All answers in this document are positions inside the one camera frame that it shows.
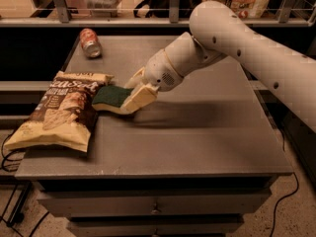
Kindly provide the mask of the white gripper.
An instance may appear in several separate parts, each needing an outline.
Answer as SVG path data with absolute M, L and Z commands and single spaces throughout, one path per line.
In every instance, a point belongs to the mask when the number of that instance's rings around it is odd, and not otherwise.
M 160 49 L 140 68 L 124 85 L 133 89 L 124 100 L 120 110 L 124 114 L 132 114 L 153 103 L 157 99 L 158 89 L 161 92 L 173 90 L 183 82 L 183 77 L 173 68 L 164 49 Z

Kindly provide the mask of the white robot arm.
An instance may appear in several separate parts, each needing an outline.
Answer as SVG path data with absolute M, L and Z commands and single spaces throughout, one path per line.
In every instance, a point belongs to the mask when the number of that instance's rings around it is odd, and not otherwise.
M 227 6 L 206 1 L 190 30 L 155 53 L 125 84 L 170 91 L 195 70 L 231 56 L 316 131 L 316 60 L 248 28 Z

